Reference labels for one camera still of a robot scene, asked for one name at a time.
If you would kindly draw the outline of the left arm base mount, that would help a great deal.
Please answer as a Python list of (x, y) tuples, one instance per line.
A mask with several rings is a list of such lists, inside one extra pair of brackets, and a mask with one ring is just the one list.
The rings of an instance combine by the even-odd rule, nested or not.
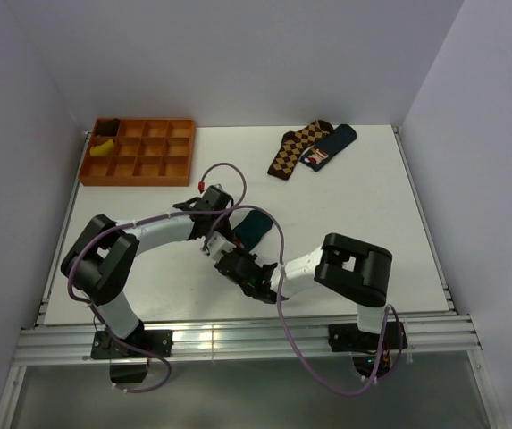
[(172, 330), (148, 331), (139, 327), (125, 339), (117, 338), (110, 330), (96, 331), (89, 357), (94, 361), (110, 361), (109, 378), (116, 387), (129, 391), (149, 391), (137, 388), (148, 376), (153, 360), (165, 365), (164, 385), (172, 375), (172, 365), (167, 358), (172, 353)]

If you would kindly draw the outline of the aluminium front rail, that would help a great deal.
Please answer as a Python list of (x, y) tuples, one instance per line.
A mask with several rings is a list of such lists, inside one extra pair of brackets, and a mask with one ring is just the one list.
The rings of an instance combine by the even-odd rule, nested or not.
[[(299, 349), (307, 358), (327, 357), (330, 324), (351, 323), (354, 317), (291, 317), (287, 320)], [(468, 315), (402, 316), (407, 350), (412, 353), (474, 351), (481, 343)], [(171, 362), (293, 358), (277, 319), (231, 322), (158, 323), (148, 330), (171, 330)], [(93, 364), (89, 357), (95, 330), (91, 325), (46, 326), (20, 333), (14, 366)]]

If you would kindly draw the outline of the brown argyle sock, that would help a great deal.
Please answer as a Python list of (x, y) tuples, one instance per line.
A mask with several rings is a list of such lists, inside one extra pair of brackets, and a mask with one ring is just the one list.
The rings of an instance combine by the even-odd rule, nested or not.
[(316, 120), (301, 130), (286, 132), (281, 138), (281, 147), (269, 166), (267, 174), (287, 181), (305, 150), (332, 134), (333, 131), (334, 128), (329, 122)]

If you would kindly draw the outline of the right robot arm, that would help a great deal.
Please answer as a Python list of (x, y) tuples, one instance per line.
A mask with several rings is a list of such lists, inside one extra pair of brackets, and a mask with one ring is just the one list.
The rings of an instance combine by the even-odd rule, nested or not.
[(256, 255), (217, 232), (205, 253), (215, 269), (244, 295), (275, 304), (317, 286), (357, 304), (357, 340), (373, 349), (388, 334), (382, 321), (387, 306), (392, 254), (385, 248), (329, 233), (312, 252), (286, 264), (259, 265)]

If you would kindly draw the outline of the green reindeer sock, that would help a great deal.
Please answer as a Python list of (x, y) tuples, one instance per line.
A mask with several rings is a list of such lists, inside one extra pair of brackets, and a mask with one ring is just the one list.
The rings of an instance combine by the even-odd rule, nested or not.
[(247, 250), (253, 250), (273, 227), (271, 218), (258, 210), (251, 210), (233, 229), (236, 240)]

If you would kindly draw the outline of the navy snowman sock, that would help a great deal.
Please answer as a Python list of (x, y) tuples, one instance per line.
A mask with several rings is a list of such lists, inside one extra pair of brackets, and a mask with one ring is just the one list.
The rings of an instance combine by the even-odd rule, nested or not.
[(341, 124), (327, 137), (313, 144), (299, 162), (314, 172), (323, 169), (338, 153), (357, 139), (357, 132), (347, 124)]

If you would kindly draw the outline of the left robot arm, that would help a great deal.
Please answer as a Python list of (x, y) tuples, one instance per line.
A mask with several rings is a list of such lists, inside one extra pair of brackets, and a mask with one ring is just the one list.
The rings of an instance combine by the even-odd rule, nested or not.
[(124, 293), (134, 259), (173, 242), (204, 238), (233, 198), (219, 185), (167, 212), (140, 221), (90, 219), (61, 264), (72, 299), (90, 305), (112, 347), (124, 357), (150, 356), (162, 346), (132, 310)]

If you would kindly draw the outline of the rolled yellow sock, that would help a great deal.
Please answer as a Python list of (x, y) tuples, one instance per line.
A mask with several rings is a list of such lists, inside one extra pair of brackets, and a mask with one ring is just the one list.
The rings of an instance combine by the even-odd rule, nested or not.
[(108, 139), (103, 143), (91, 147), (89, 154), (91, 156), (110, 156), (114, 152), (114, 145), (114, 140)]

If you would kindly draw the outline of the rolled black sock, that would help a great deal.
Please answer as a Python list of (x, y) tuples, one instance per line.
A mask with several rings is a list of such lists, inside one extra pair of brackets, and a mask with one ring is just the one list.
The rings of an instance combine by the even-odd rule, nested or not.
[(121, 120), (118, 118), (109, 120), (97, 120), (93, 134), (98, 137), (115, 137), (120, 128)]

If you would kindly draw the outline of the orange compartment tray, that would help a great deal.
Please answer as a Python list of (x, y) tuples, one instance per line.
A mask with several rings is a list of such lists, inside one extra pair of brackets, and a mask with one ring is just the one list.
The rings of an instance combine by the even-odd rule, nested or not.
[[(186, 187), (189, 185), (196, 124), (191, 118), (118, 118), (115, 137), (93, 134), (79, 172), (84, 186)], [(91, 147), (114, 140), (110, 156), (91, 156)]]

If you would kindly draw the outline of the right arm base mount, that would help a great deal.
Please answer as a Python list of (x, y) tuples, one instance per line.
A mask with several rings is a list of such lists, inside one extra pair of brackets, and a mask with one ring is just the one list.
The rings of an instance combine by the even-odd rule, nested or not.
[[(334, 353), (349, 352), (353, 366), (363, 377), (368, 378), (373, 371), (378, 349), (379, 335), (362, 332), (356, 323), (330, 324), (328, 326), (328, 344)], [(408, 347), (403, 323), (388, 322), (382, 343), (382, 357), (377, 369), (377, 377), (386, 375), (393, 367), (392, 354), (405, 352)]]

